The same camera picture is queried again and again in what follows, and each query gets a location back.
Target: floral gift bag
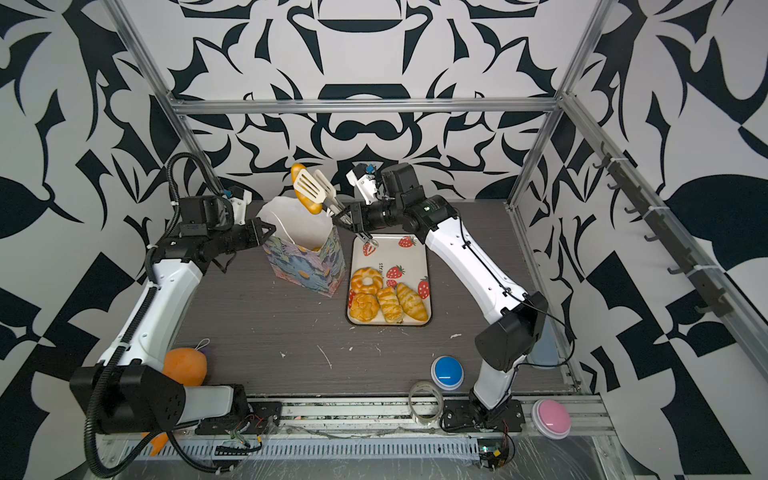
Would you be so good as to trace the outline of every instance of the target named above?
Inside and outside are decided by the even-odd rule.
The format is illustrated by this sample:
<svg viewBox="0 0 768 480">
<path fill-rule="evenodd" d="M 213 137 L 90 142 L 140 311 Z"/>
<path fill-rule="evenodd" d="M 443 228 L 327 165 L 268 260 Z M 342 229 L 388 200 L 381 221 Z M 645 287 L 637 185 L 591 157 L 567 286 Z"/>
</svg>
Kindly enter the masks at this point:
<svg viewBox="0 0 768 480">
<path fill-rule="evenodd" d="M 344 277 L 339 232 L 324 212 L 312 215 L 295 198 L 276 197 L 259 218 L 276 227 L 263 245 L 278 278 L 332 296 Z"/>
</svg>

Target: white spatula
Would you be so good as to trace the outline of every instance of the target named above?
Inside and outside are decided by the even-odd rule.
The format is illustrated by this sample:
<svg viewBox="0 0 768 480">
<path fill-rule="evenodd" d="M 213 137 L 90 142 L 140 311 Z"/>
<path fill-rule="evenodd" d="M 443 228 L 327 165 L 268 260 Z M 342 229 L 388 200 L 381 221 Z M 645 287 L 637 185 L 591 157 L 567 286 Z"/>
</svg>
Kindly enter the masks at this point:
<svg viewBox="0 0 768 480">
<path fill-rule="evenodd" d="M 334 215 L 338 215 L 344 210 L 336 199 L 336 189 L 320 170 L 315 172 L 315 176 L 306 169 L 301 170 L 293 182 L 293 189 L 314 203 L 325 205 Z M 352 219 L 349 216 L 344 215 L 340 218 L 344 223 L 352 224 Z M 367 232 L 358 233 L 357 236 L 367 243 L 373 243 L 376 246 L 379 244 Z"/>
<path fill-rule="evenodd" d="M 306 168 L 296 176 L 293 189 L 316 204 L 323 204 L 326 201 L 326 190 Z"/>
</svg>

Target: white tray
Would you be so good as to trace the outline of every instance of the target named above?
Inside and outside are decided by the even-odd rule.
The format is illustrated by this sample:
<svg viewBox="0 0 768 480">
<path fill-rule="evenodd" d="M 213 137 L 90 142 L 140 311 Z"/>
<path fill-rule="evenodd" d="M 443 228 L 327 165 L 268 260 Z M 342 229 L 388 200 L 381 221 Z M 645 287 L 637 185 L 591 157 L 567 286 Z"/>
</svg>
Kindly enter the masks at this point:
<svg viewBox="0 0 768 480">
<path fill-rule="evenodd" d="M 417 294 L 419 293 L 419 284 L 423 279 L 427 279 L 427 250 L 426 247 L 413 235 L 405 233 L 379 233 L 372 235 L 373 238 L 379 242 L 379 246 L 369 255 L 365 255 L 362 251 L 363 241 L 359 238 L 355 238 L 355 243 L 352 245 L 352 267 L 349 269 L 349 279 L 352 280 L 352 275 L 361 268 L 370 266 L 377 269 L 384 279 L 384 286 L 387 280 L 395 280 L 397 283 L 404 283 L 411 287 Z M 403 237 L 410 237 L 413 245 L 410 247 L 401 247 L 400 240 Z M 403 268 L 402 276 L 396 279 L 387 278 L 386 274 L 394 266 L 401 266 Z M 379 310 L 376 318 L 370 322 L 361 322 L 349 314 L 349 293 L 352 290 L 347 290 L 347 307 L 346 318 L 356 325 L 388 325 L 388 326 L 422 326 L 429 323 L 432 318 L 432 304 L 430 303 L 431 296 L 427 296 L 422 299 L 424 306 L 427 309 L 427 321 L 419 322 L 417 319 L 413 319 L 408 315 L 404 315 L 400 323 L 387 323 L 384 320 L 384 314 Z"/>
</svg>

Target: clear tape roll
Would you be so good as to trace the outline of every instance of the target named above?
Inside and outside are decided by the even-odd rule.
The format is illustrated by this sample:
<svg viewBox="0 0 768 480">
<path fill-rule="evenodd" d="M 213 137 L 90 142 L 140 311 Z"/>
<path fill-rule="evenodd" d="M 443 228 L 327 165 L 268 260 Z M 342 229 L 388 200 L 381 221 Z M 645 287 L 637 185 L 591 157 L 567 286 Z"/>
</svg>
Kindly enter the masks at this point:
<svg viewBox="0 0 768 480">
<path fill-rule="evenodd" d="M 413 408 L 413 396 L 418 392 L 431 393 L 437 399 L 437 413 L 434 414 L 434 416 L 427 417 L 427 416 L 422 416 L 416 413 L 416 410 Z M 416 382 L 411 387 L 411 391 L 408 394 L 408 407 L 410 407 L 411 409 L 411 417 L 414 420 L 416 420 L 418 423 L 421 423 L 423 425 L 432 423 L 435 420 L 440 419 L 440 417 L 442 416 L 442 409 L 443 409 L 442 393 L 440 393 L 440 390 L 438 390 L 437 386 L 432 382 L 426 382 L 423 380 L 421 382 Z"/>
</svg>

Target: patterned backdrop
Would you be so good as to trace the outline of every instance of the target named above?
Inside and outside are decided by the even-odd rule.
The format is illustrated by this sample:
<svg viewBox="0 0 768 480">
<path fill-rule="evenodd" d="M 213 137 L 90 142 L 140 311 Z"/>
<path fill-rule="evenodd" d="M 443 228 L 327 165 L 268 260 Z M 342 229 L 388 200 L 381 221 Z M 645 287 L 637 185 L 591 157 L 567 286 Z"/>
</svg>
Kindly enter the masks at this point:
<svg viewBox="0 0 768 480">
<path fill-rule="evenodd" d="M 133 0 L 179 99 L 551 97 L 595 0 Z M 543 117 L 194 115 L 225 184 L 290 190 L 290 166 L 351 194 L 355 163 L 416 164 L 430 194 L 506 198 Z"/>
<path fill-rule="evenodd" d="M 84 461 L 69 392 L 131 312 L 178 139 L 100 2 L 0 3 L 0 478 Z"/>
<path fill-rule="evenodd" d="M 575 90 L 763 315 L 767 22 L 764 2 L 620 0 Z M 586 386 L 640 478 L 765 478 L 768 385 L 595 163 L 563 118 L 520 204 Z"/>
</svg>

